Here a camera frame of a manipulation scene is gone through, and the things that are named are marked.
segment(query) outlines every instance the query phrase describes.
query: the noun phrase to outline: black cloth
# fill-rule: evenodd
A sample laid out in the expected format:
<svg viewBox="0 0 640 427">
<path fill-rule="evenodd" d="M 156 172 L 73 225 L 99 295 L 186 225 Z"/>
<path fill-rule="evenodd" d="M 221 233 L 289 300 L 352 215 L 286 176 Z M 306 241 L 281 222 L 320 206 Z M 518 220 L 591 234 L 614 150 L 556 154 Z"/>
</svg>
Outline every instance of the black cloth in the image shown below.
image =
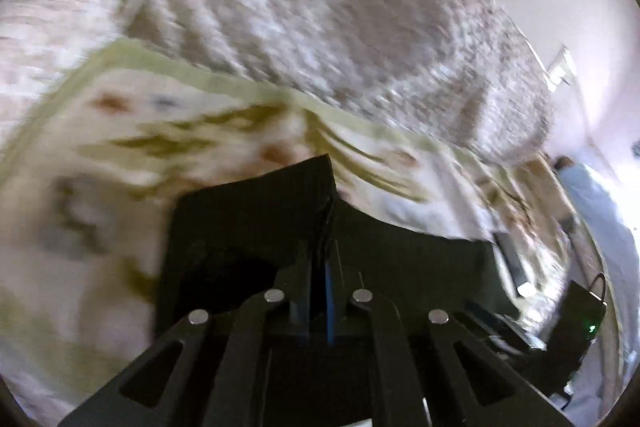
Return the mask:
<svg viewBox="0 0 640 427">
<path fill-rule="evenodd" d="M 339 198 L 331 161 L 319 156 L 178 200 L 158 286 L 156 334 L 195 308 L 238 308 L 271 287 L 301 242 L 319 253 L 331 239 L 342 264 L 394 300 L 410 331 L 431 309 L 461 311 L 468 300 L 517 316 L 491 243 L 412 232 L 367 216 Z"/>
</svg>

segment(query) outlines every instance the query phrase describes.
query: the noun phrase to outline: light blue cloth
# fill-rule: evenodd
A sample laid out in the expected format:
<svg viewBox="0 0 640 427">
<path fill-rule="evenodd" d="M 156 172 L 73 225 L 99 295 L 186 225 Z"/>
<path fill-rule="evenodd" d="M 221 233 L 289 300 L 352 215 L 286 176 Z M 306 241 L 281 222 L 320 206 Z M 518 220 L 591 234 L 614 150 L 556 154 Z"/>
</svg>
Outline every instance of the light blue cloth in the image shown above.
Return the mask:
<svg viewBox="0 0 640 427">
<path fill-rule="evenodd" d="M 599 176 L 584 164 L 567 167 L 558 177 L 575 209 L 587 224 L 609 271 L 624 335 L 624 356 L 629 364 L 638 349 L 640 261 L 632 232 Z"/>
</svg>

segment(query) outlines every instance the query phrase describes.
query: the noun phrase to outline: triangular cutout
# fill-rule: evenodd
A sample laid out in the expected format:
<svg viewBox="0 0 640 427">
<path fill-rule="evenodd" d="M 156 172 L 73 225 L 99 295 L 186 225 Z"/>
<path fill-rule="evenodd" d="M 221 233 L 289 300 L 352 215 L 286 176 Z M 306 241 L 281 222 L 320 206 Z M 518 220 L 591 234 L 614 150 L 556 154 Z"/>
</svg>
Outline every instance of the triangular cutout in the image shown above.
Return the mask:
<svg viewBox="0 0 640 427">
<path fill-rule="evenodd" d="M 513 396 L 515 393 L 513 386 L 504 380 L 493 367 L 466 347 L 465 344 L 456 342 L 454 349 L 462 367 L 465 369 L 471 388 L 476 395 L 476 400 L 482 407 L 487 407 Z"/>
<path fill-rule="evenodd" d="M 158 405 L 181 352 L 180 342 L 166 346 L 122 386 L 120 394 L 150 409 Z"/>
</svg>

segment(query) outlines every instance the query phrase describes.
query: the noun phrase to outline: person in light blue clothing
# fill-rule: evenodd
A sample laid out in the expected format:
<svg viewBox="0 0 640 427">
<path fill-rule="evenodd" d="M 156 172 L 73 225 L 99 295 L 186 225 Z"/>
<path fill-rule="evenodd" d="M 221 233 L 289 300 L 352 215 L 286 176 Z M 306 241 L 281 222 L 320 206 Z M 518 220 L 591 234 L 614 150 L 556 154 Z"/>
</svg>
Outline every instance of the person in light blue clothing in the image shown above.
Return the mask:
<svg viewBox="0 0 640 427">
<path fill-rule="evenodd" d="M 610 283 L 620 308 L 625 362 L 632 365 L 638 350 L 640 307 L 640 259 L 634 235 L 625 225 L 618 204 L 593 169 L 562 156 L 556 162 L 556 171 L 607 263 Z"/>
</svg>

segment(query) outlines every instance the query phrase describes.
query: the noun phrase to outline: metal rivet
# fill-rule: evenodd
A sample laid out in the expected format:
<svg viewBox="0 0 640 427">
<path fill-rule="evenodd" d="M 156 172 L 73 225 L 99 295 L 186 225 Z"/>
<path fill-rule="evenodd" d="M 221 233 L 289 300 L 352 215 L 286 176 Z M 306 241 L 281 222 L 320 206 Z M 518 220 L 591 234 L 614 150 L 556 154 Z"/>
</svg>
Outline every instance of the metal rivet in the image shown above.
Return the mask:
<svg viewBox="0 0 640 427">
<path fill-rule="evenodd" d="M 204 310 L 194 310 L 189 314 L 191 324 L 204 324 L 209 320 L 209 314 Z"/>
<path fill-rule="evenodd" d="M 264 293 L 264 300 L 267 302 L 280 302 L 284 299 L 284 291 L 272 288 Z"/>
<path fill-rule="evenodd" d="M 371 302 L 373 298 L 373 293 L 364 288 L 360 288 L 353 292 L 353 300 L 356 302 Z"/>
<path fill-rule="evenodd" d="M 449 314 L 444 310 L 431 310 L 429 320 L 432 324 L 446 324 L 449 322 Z"/>
</svg>

